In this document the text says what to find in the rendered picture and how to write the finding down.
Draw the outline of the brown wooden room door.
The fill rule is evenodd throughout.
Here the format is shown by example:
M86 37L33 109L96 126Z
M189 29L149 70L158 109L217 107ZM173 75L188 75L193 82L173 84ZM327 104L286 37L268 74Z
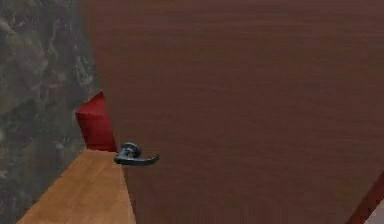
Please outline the brown wooden room door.
M136 224L365 224L384 0L80 0Z

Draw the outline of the red box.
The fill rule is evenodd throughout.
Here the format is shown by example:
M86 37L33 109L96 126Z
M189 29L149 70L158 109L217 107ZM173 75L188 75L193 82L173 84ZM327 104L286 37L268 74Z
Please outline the red box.
M84 103L75 115L88 149L106 152L117 151L102 92Z

